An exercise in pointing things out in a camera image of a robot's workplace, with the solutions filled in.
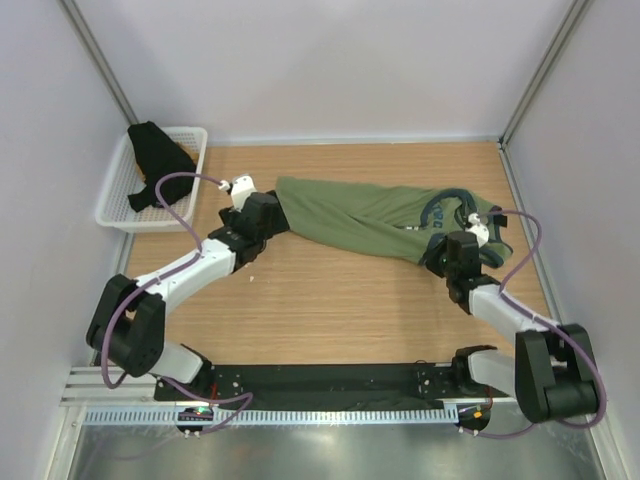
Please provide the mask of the green tank top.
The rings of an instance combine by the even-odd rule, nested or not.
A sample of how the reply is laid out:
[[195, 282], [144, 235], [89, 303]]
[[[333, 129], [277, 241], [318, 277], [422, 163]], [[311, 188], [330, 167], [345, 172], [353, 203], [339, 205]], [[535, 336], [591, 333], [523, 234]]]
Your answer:
[[463, 188], [381, 186], [281, 176], [276, 196], [290, 230], [316, 243], [423, 266], [471, 214], [499, 206]]

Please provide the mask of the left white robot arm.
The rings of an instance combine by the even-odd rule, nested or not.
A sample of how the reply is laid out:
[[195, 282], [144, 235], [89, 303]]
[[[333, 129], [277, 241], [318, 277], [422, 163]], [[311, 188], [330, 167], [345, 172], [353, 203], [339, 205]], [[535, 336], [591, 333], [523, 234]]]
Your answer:
[[252, 193], [244, 206], [220, 211], [223, 226], [193, 252], [147, 275], [122, 274], [106, 283], [86, 333], [86, 343], [124, 374], [163, 383], [156, 397], [211, 394], [213, 365], [202, 354], [165, 339], [169, 314], [205, 286], [253, 262], [267, 241], [289, 229], [275, 192]]

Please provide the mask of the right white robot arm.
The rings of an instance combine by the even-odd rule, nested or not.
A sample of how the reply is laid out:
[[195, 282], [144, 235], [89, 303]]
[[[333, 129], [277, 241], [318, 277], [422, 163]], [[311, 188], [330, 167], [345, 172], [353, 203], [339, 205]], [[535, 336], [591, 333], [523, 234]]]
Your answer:
[[450, 372], [452, 387], [472, 396], [485, 385], [517, 400], [534, 424], [591, 415], [590, 428], [604, 417], [606, 391], [587, 331], [561, 325], [511, 296], [482, 272], [480, 247], [471, 232], [441, 236], [427, 247], [421, 264], [446, 281], [449, 298], [466, 314], [495, 328], [514, 347], [514, 356], [489, 347], [469, 350]]

